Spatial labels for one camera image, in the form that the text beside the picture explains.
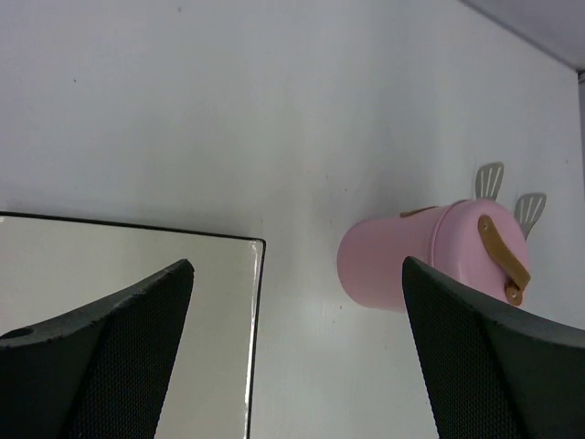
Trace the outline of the steel food tongs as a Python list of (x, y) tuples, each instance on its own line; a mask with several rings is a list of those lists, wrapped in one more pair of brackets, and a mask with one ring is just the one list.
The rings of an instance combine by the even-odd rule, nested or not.
[[(477, 199), (487, 198), (496, 201), (502, 186), (505, 165), (492, 162), (480, 166), (474, 180), (474, 194)], [(542, 192), (530, 192), (521, 195), (515, 204), (514, 217), (527, 239), (538, 223), (547, 204), (548, 196)]]

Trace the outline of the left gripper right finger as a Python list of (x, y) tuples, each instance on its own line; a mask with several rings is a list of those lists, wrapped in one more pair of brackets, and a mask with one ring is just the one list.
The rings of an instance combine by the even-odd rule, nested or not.
[(583, 437), (583, 330), (412, 257), (402, 265), (402, 288), (439, 437)]

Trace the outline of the pink cylindrical lunch box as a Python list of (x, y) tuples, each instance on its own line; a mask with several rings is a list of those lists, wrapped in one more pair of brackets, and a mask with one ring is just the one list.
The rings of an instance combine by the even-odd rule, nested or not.
[(353, 226), (337, 253), (337, 273), (347, 295), (368, 308), (405, 312), (402, 264), (414, 257), (432, 267), (433, 231), (449, 206), (413, 210)]

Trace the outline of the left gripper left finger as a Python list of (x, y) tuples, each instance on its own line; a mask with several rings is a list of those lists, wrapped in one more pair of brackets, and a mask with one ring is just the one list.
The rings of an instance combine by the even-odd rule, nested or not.
[(193, 266), (180, 260), (2, 335), (2, 437), (154, 437), (193, 284)]

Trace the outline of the pink lid with brown strap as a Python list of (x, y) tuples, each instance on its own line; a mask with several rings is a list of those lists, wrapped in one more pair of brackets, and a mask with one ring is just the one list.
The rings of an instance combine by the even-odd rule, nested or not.
[(446, 208), (433, 231), (430, 265), (514, 306), (522, 304), (531, 281), (527, 241), (518, 222), (487, 199)]

